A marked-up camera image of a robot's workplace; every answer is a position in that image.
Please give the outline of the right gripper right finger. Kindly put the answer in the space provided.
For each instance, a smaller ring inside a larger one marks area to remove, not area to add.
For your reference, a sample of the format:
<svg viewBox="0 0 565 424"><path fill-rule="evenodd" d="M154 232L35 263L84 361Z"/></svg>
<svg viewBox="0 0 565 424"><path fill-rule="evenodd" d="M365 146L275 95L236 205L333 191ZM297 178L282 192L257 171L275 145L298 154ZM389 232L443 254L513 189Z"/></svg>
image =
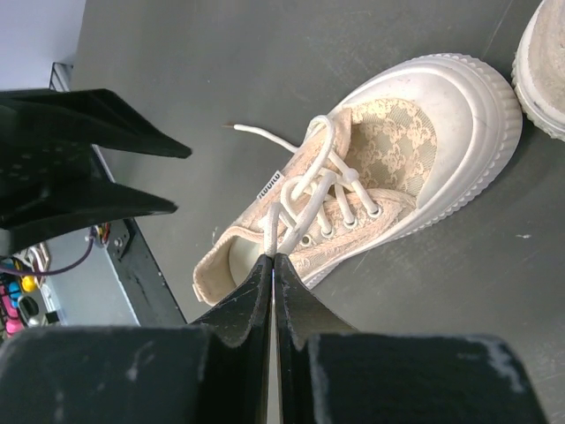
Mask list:
<svg viewBox="0 0 565 424"><path fill-rule="evenodd" d="M274 259L285 423L543 423L524 366L488 335L361 332Z"/></svg>

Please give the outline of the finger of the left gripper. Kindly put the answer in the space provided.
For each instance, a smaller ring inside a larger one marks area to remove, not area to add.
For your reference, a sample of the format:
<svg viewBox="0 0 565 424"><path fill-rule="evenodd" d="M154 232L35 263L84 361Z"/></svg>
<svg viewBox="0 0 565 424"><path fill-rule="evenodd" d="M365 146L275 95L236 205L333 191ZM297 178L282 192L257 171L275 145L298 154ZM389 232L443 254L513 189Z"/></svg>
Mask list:
<svg viewBox="0 0 565 424"><path fill-rule="evenodd" d="M172 201L105 180L20 192L1 199L1 255L100 223L176 211Z"/></svg>
<svg viewBox="0 0 565 424"><path fill-rule="evenodd" d="M15 146L62 141L180 159L192 154L105 88L3 91L1 141Z"/></svg>

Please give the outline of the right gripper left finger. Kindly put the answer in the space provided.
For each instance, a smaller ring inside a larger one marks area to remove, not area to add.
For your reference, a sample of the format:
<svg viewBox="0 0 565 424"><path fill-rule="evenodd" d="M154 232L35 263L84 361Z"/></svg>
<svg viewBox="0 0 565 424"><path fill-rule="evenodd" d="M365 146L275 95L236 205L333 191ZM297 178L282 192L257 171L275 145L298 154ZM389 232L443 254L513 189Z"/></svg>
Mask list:
<svg viewBox="0 0 565 424"><path fill-rule="evenodd" d="M273 262L180 327L28 329L1 349L4 423L262 423Z"/></svg>

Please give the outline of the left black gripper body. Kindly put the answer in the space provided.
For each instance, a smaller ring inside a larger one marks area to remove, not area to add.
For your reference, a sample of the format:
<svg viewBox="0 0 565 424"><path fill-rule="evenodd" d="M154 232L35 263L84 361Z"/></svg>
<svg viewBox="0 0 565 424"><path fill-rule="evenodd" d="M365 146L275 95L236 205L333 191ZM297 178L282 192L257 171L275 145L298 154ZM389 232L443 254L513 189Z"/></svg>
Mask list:
<svg viewBox="0 0 565 424"><path fill-rule="evenodd" d="M109 181L93 146L64 140L1 142L1 199L90 180Z"/></svg>

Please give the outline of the white shoelace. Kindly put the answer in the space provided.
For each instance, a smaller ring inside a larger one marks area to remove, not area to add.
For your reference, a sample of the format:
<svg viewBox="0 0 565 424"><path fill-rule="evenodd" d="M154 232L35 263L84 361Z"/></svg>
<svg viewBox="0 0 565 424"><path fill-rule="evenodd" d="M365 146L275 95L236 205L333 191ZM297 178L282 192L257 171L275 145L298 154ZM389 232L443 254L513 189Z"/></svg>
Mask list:
<svg viewBox="0 0 565 424"><path fill-rule="evenodd" d="M224 256L284 253L311 259L364 250L410 209L411 200L382 186L390 149L387 119L351 109L317 116L301 147L259 127L234 124L292 152L280 174L217 240Z"/></svg>

